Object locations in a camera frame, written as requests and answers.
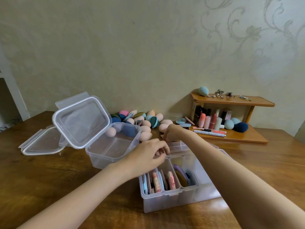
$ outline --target wooden shelf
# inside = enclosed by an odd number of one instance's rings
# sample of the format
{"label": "wooden shelf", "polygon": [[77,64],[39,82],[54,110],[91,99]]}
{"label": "wooden shelf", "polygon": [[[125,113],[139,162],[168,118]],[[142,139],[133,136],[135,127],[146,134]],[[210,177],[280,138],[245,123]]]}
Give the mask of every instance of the wooden shelf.
{"label": "wooden shelf", "polygon": [[244,100],[240,98],[239,96],[235,96],[231,98],[231,100],[226,98],[226,95],[224,95],[223,99],[218,99],[216,97],[206,97],[201,96],[198,93],[191,93],[192,97],[194,98],[194,101],[197,103],[210,103],[210,104],[232,104],[232,105],[248,105],[248,106],[262,106],[262,107],[274,107],[275,104],[258,96],[245,96],[249,100]]}
{"label": "wooden shelf", "polygon": [[198,134],[204,139],[213,139],[213,140],[225,140],[225,141],[239,141],[239,142],[251,142],[251,143],[260,143],[267,144],[268,140],[259,134],[251,125],[246,132],[236,132],[234,130],[220,129],[221,131],[226,131],[226,137],[218,137],[211,135]]}

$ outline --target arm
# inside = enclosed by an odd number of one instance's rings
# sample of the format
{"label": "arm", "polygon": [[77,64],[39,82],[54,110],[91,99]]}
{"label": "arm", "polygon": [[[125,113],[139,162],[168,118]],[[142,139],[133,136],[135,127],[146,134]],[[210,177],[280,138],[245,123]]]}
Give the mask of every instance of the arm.
{"label": "arm", "polygon": [[[158,158],[153,159],[160,151]],[[169,148],[153,139],[135,147],[117,163],[108,165],[80,187],[58,200],[19,229],[76,229],[114,189],[162,164]]]}
{"label": "arm", "polygon": [[242,228],[305,227],[302,209],[193,131],[170,125],[164,139],[190,148]]}

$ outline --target floral wallpaper pattern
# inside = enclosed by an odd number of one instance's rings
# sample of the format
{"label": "floral wallpaper pattern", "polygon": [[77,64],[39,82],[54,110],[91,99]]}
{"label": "floral wallpaper pattern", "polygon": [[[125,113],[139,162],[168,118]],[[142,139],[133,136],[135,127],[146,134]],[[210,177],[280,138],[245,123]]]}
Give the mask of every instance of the floral wallpaper pattern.
{"label": "floral wallpaper pattern", "polygon": [[264,97],[250,124],[305,116],[303,0],[0,0],[0,43],[32,115],[88,91],[110,112],[187,115],[199,86]]}

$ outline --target plastic lid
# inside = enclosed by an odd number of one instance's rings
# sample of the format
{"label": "plastic lid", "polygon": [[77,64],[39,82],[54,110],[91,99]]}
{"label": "plastic lid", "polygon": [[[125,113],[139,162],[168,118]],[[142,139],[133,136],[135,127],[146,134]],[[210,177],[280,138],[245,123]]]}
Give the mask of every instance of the plastic lid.
{"label": "plastic lid", "polygon": [[53,124],[75,149],[92,144],[112,123],[97,96],[90,96],[56,111]]}
{"label": "plastic lid", "polygon": [[64,149],[64,146],[59,146],[61,134],[55,126],[41,129],[22,143],[18,148],[24,155],[47,155],[55,154]]}

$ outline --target door frame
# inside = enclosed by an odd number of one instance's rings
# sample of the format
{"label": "door frame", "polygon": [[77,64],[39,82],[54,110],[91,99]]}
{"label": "door frame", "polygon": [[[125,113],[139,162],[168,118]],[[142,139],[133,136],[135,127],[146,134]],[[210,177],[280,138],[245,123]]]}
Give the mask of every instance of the door frame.
{"label": "door frame", "polygon": [[10,69],[9,61],[2,51],[0,44],[0,78],[4,78],[4,81],[9,88],[9,91],[13,97],[13,100],[16,104],[16,107],[20,113],[20,116],[23,121],[30,118],[30,113],[25,105],[25,102],[21,96],[20,90],[18,88],[17,82],[13,77],[13,74]]}

